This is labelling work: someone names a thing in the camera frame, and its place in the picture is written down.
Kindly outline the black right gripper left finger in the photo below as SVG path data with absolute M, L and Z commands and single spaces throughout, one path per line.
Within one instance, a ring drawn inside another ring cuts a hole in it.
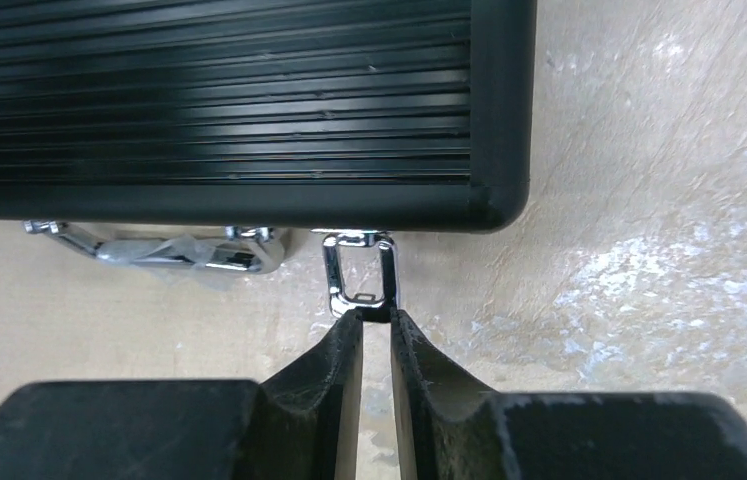
M 0 405 L 0 479 L 351 479 L 363 325 L 264 382 L 33 383 Z

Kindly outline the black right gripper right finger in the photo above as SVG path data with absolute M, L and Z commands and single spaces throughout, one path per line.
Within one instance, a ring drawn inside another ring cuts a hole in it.
M 747 479 L 747 423 L 697 392 L 501 392 L 392 310 L 405 479 Z

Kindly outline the black poker set case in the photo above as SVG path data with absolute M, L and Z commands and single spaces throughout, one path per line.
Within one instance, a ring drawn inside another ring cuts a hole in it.
M 394 231 L 529 192 L 533 1 L 0 1 L 0 220 L 126 264 L 267 273 L 325 234 L 329 307 L 399 298 Z

